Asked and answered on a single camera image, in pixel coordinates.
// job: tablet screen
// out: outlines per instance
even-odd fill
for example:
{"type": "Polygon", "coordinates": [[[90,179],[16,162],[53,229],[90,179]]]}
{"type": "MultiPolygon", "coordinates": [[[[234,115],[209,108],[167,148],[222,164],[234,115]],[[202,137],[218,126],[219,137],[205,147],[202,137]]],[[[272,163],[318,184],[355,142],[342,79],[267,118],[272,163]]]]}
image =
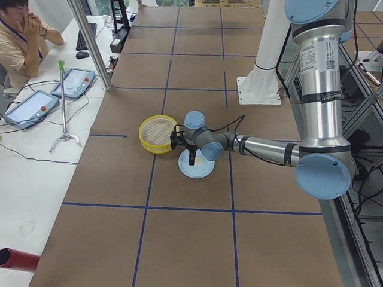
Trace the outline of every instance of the tablet screen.
{"type": "MultiPolygon", "coordinates": [[[[68,75],[65,75],[64,79],[64,93],[67,96],[73,96],[80,85],[84,82],[89,72],[72,69],[68,75]]],[[[58,86],[55,90],[56,93],[61,93],[61,86],[58,86]]]]}
{"type": "Polygon", "coordinates": [[[23,121],[34,117],[42,106],[46,106],[52,100],[50,96],[37,92],[25,102],[20,103],[7,116],[15,122],[23,123],[23,121]]]}

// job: black hair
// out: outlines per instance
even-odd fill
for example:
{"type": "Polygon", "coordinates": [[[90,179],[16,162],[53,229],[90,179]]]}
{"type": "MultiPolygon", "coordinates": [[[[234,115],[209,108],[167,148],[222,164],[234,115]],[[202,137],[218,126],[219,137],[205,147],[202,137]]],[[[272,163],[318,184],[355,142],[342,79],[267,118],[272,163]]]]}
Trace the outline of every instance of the black hair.
{"type": "Polygon", "coordinates": [[[28,0],[0,0],[0,10],[5,11],[8,7],[19,7],[28,5],[28,0]]]}

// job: black cable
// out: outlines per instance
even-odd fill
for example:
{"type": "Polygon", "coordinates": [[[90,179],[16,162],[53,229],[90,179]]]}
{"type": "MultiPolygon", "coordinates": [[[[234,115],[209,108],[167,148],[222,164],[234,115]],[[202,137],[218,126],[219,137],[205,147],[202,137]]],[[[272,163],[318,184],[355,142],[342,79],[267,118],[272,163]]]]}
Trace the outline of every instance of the black cable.
{"type": "Polygon", "coordinates": [[[31,87],[31,85],[28,83],[28,81],[25,83],[32,91],[35,91],[34,88],[31,87]]]}
{"type": "Polygon", "coordinates": [[[17,101],[13,101],[13,102],[10,102],[8,105],[7,105],[7,109],[9,109],[10,108],[10,106],[13,104],[13,103],[20,103],[20,102],[17,102],[17,101]]]}
{"type": "Polygon", "coordinates": [[[286,61],[280,61],[280,62],[285,63],[285,64],[292,64],[292,63],[295,63],[296,61],[298,61],[298,59],[295,59],[295,60],[289,61],[289,62],[286,62],[286,61]]]}
{"type": "Polygon", "coordinates": [[[9,150],[9,151],[12,151],[12,152],[15,152],[16,154],[20,155],[21,157],[25,158],[26,160],[34,160],[34,161],[38,161],[38,162],[48,162],[48,163],[64,163],[64,164],[77,164],[77,163],[72,163],[70,161],[56,161],[56,160],[38,160],[37,158],[32,158],[32,157],[26,157],[24,156],[23,154],[19,153],[18,151],[15,151],[13,149],[10,149],[10,148],[7,148],[6,146],[2,145],[0,143],[0,146],[2,146],[3,148],[9,150]]]}
{"type": "MultiPolygon", "coordinates": [[[[355,183],[355,180],[352,180],[351,189],[354,190],[356,193],[359,193],[359,190],[356,190],[356,188],[354,187],[354,183],[355,183]]],[[[374,199],[369,199],[369,200],[372,201],[372,202],[374,202],[374,204],[377,204],[377,205],[383,207],[383,204],[380,204],[379,202],[375,201],[374,199]]]]}
{"type": "MultiPolygon", "coordinates": [[[[348,197],[348,200],[349,200],[350,202],[353,202],[349,193],[347,193],[347,197],[348,197]]],[[[364,232],[364,228],[363,228],[363,225],[362,225],[363,223],[360,221],[359,217],[356,216],[356,217],[355,217],[355,220],[356,220],[356,222],[357,222],[357,224],[358,224],[358,227],[359,227],[359,229],[360,229],[360,231],[361,231],[362,239],[363,239],[364,244],[365,244],[365,246],[366,246],[367,253],[368,253],[368,255],[370,256],[371,263],[372,263],[372,265],[373,265],[373,267],[374,267],[374,269],[375,269],[375,271],[376,271],[376,274],[378,275],[378,280],[379,280],[379,282],[381,283],[381,285],[383,286],[383,280],[382,280],[382,277],[381,277],[381,275],[380,275],[380,273],[379,273],[379,267],[378,267],[378,265],[377,265],[377,262],[378,262],[378,261],[377,261],[377,260],[375,259],[375,257],[373,256],[373,253],[372,253],[371,248],[370,248],[370,243],[371,243],[371,241],[369,241],[369,240],[367,239],[367,236],[366,236],[366,234],[365,234],[365,232],[364,232]]]]}
{"type": "Polygon", "coordinates": [[[367,180],[369,179],[370,175],[372,174],[372,172],[376,171],[376,170],[380,170],[380,172],[382,173],[383,175],[383,171],[381,170],[381,166],[383,165],[383,162],[382,162],[382,159],[378,160],[377,162],[375,162],[372,167],[369,169],[369,171],[367,172],[367,175],[366,175],[366,178],[362,181],[361,185],[360,185],[360,188],[359,188],[359,191],[358,191],[358,206],[356,207],[355,209],[355,214],[356,215],[359,215],[361,210],[362,210],[362,207],[363,207],[363,204],[369,200],[369,199],[372,199],[376,196],[378,196],[379,194],[383,193],[383,189],[381,189],[380,191],[378,191],[377,193],[373,194],[372,196],[368,196],[362,200],[361,197],[364,196],[363,193],[362,193],[362,190],[363,190],[363,187],[364,185],[366,184],[367,180]]]}
{"type": "MultiPolygon", "coordinates": [[[[236,125],[235,128],[234,128],[234,140],[237,141],[238,145],[239,145],[239,139],[238,139],[238,137],[237,137],[237,129],[238,129],[238,127],[239,127],[241,121],[243,121],[245,117],[246,117],[246,115],[241,115],[239,118],[237,118],[237,119],[235,120],[235,121],[238,121],[238,123],[237,123],[237,125],[236,125]]],[[[246,150],[246,151],[247,151],[249,154],[251,154],[253,157],[258,158],[259,160],[264,161],[265,163],[274,164],[274,165],[276,165],[276,166],[284,166],[284,164],[275,163],[275,162],[273,162],[273,161],[265,160],[264,158],[259,157],[257,154],[255,154],[254,152],[252,152],[251,150],[249,150],[249,149],[246,148],[245,146],[244,146],[244,150],[246,150]]]]}
{"type": "Polygon", "coordinates": [[[367,148],[367,149],[383,149],[383,146],[377,146],[377,145],[363,145],[363,148],[367,148]]]}
{"type": "Polygon", "coordinates": [[[246,117],[246,115],[241,115],[240,117],[236,118],[235,120],[233,120],[231,123],[225,125],[224,127],[221,127],[219,129],[216,129],[216,130],[210,130],[212,133],[214,132],[219,132],[220,130],[223,130],[225,129],[226,127],[229,127],[231,126],[233,123],[235,123],[236,121],[239,121],[237,126],[235,127],[235,129],[238,127],[239,123],[246,117]]]}
{"type": "MultiPolygon", "coordinates": [[[[360,158],[360,159],[365,160],[365,161],[368,161],[369,163],[372,163],[372,164],[375,163],[374,161],[369,160],[368,158],[365,158],[365,157],[361,157],[361,156],[359,156],[359,155],[356,156],[355,158],[360,158]]],[[[383,175],[383,169],[382,169],[382,167],[379,166],[378,169],[380,170],[381,174],[383,175]]]]}
{"type": "Polygon", "coordinates": [[[283,54],[285,53],[286,45],[287,45],[288,39],[290,37],[290,34],[291,34],[291,24],[290,24],[290,27],[288,28],[286,38],[285,38],[285,41],[284,41],[283,46],[282,46],[281,54],[279,54],[279,59],[278,59],[278,62],[276,64],[276,69],[275,69],[276,70],[276,76],[278,77],[278,79],[282,83],[282,86],[283,86],[288,98],[290,98],[290,93],[288,92],[288,88],[286,86],[285,79],[283,79],[283,77],[279,71],[279,64],[281,63],[281,59],[283,57],[283,54]]]}
{"type": "Polygon", "coordinates": [[[258,65],[257,65],[257,62],[256,62],[256,67],[259,68],[259,69],[261,69],[261,70],[264,70],[264,71],[270,71],[270,70],[274,70],[274,69],[276,68],[276,66],[273,67],[273,68],[263,68],[263,67],[261,67],[261,66],[258,66],[258,65]]]}
{"type": "MultiPolygon", "coordinates": [[[[97,82],[98,78],[99,78],[99,75],[95,75],[95,77],[93,78],[92,82],[90,83],[90,85],[88,86],[88,88],[85,90],[85,92],[84,92],[83,94],[86,94],[86,92],[89,91],[89,89],[95,84],[95,82],[97,82]]],[[[35,83],[32,83],[31,85],[41,84],[41,83],[48,83],[48,82],[56,82],[56,83],[57,83],[57,82],[59,82],[59,81],[56,81],[56,80],[41,81],[41,82],[35,82],[35,83]]],[[[71,101],[69,104],[67,104],[67,106],[70,105],[70,104],[72,104],[72,103],[74,103],[74,102],[76,102],[79,98],[80,98],[80,97],[78,97],[78,98],[76,98],[75,100],[71,101]]],[[[85,106],[87,106],[87,105],[89,104],[89,98],[88,98],[87,96],[86,96],[86,98],[87,98],[87,103],[86,103],[85,105],[83,105],[80,109],[78,109],[78,110],[77,110],[77,111],[76,111],[76,112],[69,118],[69,120],[67,121],[67,123],[73,118],[73,116],[74,116],[76,113],[78,113],[81,109],[83,109],[85,106]]],[[[48,116],[48,115],[50,115],[50,114],[52,114],[52,113],[54,113],[54,112],[56,112],[56,111],[59,111],[60,109],[61,109],[61,107],[58,107],[57,109],[55,109],[55,110],[53,110],[53,111],[50,111],[48,114],[45,115],[45,117],[48,116]]],[[[40,116],[39,116],[39,117],[30,118],[30,119],[28,119],[28,120],[19,121],[19,122],[16,122],[16,123],[9,123],[9,122],[4,118],[6,124],[0,124],[0,127],[1,127],[1,126],[15,126],[15,125],[17,125],[17,124],[19,124],[19,123],[21,123],[21,122],[24,122],[24,121],[32,121],[32,120],[34,120],[34,119],[36,119],[36,118],[40,118],[40,116]]],[[[49,122],[49,123],[53,123],[53,124],[59,124],[59,123],[55,123],[55,122],[53,122],[53,121],[46,121],[46,120],[43,120],[43,121],[45,121],[45,122],[49,122]]],[[[12,130],[12,131],[9,131],[9,132],[0,132],[0,135],[6,134],[6,133],[15,133],[15,132],[19,132],[19,131],[21,131],[21,130],[26,130],[26,129],[30,128],[30,127],[31,127],[31,126],[28,126],[28,127],[22,128],[22,129],[12,130]]]]}
{"type": "Polygon", "coordinates": [[[355,58],[352,61],[351,65],[345,70],[345,72],[341,75],[341,82],[346,78],[349,71],[352,69],[353,66],[357,63],[357,60],[359,58],[359,46],[358,46],[358,38],[357,38],[357,6],[358,6],[358,0],[355,0],[355,7],[354,7],[354,22],[352,24],[354,29],[354,42],[355,42],[355,58]]]}
{"type": "Polygon", "coordinates": [[[344,109],[342,110],[342,112],[355,112],[357,109],[350,109],[349,111],[345,111],[344,109]]]}

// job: white desk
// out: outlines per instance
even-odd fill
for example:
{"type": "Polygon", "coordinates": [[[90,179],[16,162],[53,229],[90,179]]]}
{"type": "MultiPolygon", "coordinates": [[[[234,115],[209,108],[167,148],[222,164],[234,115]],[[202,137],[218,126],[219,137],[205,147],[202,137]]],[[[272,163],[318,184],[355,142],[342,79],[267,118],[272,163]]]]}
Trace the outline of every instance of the white desk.
{"type": "MultiPolygon", "coordinates": [[[[107,64],[110,56],[118,56],[112,54],[109,48],[112,41],[110,28],[104,27],[101,16],[89,16],[88,20],[97,23],[96,42],[104,63],[107,64]]],[[[96,71],[91,57],[81,60],[75,58],[77,34],[78,26],[73,19],[62,34],[65,44],[49,52],[40,66],[39,76],[31,79],[29,83],[59,80],[59,60],[65,61],[66,69],[76,67],[96,71]]],[[[50,92],[54,83],[32,87],[35,90],[39,88],[50,92]]],[[[32,91],[26,88],[17,100],[23,100],[31,93],[32,91]]],[[[103,96],[102,81],[98,78],[87,92],[89,104],[68,123],[68,132],[79,136],[83,146],[103,96]]],[[[67,100],[67,119],[86,103],[85,96],[72,103],[67,100]]],[[[48,115],[46,120],[62,123],[61,109],[48,115]]],[[[4,119],[0,121],[0,124],[5,124],[4,119]]],[[[15,129],[15,127],[1,126],[0,133],[15,129]]],[[[76,163],[83,148],[79,147],[75,141],[61,142],[53,154],[48,152],[54,140],[62,134],[62,125],[43,122],[27,130],[2,134],[3,139],[0,144],[29,158],[76,163]]],[[[0,146],[0,163],[0,248],[9,247],[41,255],[73,176],[75,165],[26,160],[2,146],[0,146]]],[[[28,272],[0,268],[0,286],[28,286],[32,275],[28,272]]]]}

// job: light blue joint cap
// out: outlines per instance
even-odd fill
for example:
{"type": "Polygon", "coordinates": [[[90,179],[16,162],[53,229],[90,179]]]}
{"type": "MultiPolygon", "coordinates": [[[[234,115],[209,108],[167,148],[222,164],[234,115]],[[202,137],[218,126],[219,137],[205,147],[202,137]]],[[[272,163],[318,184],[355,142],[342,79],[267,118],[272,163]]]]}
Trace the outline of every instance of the light blue joint cap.
{"type": "Polygon", "coordinates": [[[199,129],[205,124],[205,116],[199,111],[188,112],[184,124],[190,130],[199,129]]]}
{"type": "Polygon", "coordinates": [[[351,30],[344,32],[341,37],[339,37],[339,43],[343,44],[346,43],[351,38],[351,30]]]}
{"type": "Polygon", "coordinates": [[[210,142],[201,151],[208,161],[214,161],[218,160],[225,150],[219,142],[210,142]]]}
{"type": "Polygon", "coordinates": [[[286,17],[292,24],[305,25],[326,15],[338,0],[286,0],[286,17]]]}
{"type": "Polygon", "coordinates": [[[344,194],[351,183],[347,167],[327,154],[308,154],[296,168],[295,178],[299,187],[317,199],[334,199],[344,194]]]}

